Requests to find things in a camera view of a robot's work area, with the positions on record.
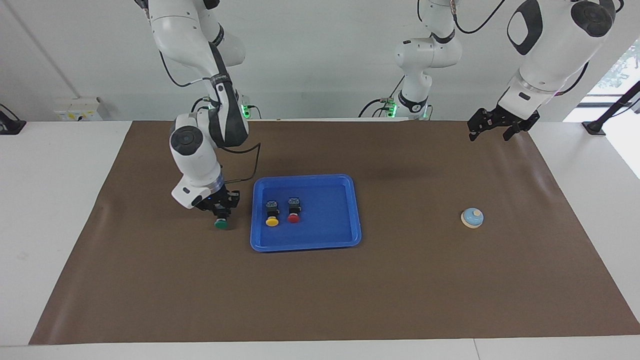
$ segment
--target white electrical box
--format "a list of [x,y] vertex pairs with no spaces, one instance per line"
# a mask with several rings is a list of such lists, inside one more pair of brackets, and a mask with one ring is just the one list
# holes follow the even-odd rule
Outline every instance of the white electrical box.
[[108,118],[104,105],[96,97],[56,99],[56,104],[56,115],[62,121],[103,121]]

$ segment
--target white tabletop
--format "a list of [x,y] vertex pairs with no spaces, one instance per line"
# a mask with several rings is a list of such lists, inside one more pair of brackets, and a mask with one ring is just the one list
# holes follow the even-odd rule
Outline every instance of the white tabletop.
[[[30,123],[0,137],[0,359],[633,359],[640,336],[26,347],[130,122]],[[531,135],[640,319],[640,180],[579,124]]]

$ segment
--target robotic arm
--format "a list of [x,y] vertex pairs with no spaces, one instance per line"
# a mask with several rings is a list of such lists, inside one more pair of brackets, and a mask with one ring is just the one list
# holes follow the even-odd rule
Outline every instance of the robotic arm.
[[509,41],[525,56],[493,111],[467,122],[474,141],[483,131],[508,127],[505,141],[538,121],[548,103],[607,40],[616,17],[612,0],[526,0],[513,14]]
[[396,63],[405,75],[404,85],[394,98],[398,117],[423,117],[432,84],[425,71],[453,66],[462,57],[451,3],[459,4],[460,0],[420,0],[420,17],[430,36],[405,40],[396,48]]
[[225,186],[216,148],[240,146],[249,129],[225,63],[244,61],[242,43],[218,24],[218,0],[135,0],[147,13],[164,56],[191,67],[203,79],[213,108],[179,115],[170,136],[173,158],[184,174],[173,189],[185,208],[212,211],[226,228],[239,192]]

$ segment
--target blue plastic tray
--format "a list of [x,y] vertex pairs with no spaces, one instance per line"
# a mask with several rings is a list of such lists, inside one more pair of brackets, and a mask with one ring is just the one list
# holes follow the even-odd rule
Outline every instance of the blue plastic tray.
[[[290,224],[288,200],[300,198]],[[268,227],[265,204],[278,202],[280,224]],[[353,180],[347,175],[265,177],[253,187],[251,246],[259,252],[352,247],[362,239]]]

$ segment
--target brown leather table cover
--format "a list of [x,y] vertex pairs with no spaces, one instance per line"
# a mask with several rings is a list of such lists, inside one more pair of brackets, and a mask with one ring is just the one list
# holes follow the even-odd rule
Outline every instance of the brown leather table cover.
[[[261,254],[253,182],[231,186],[229,231],[171,198],[171,125],[131,126],[31,344],[640,334],[528,134],[254,122],[257,178],[350,175],[363,232],[350,249]],[[228,179],[253,169],[253,154],[219,155]],[[472,206],[477,230],[460,221]]]

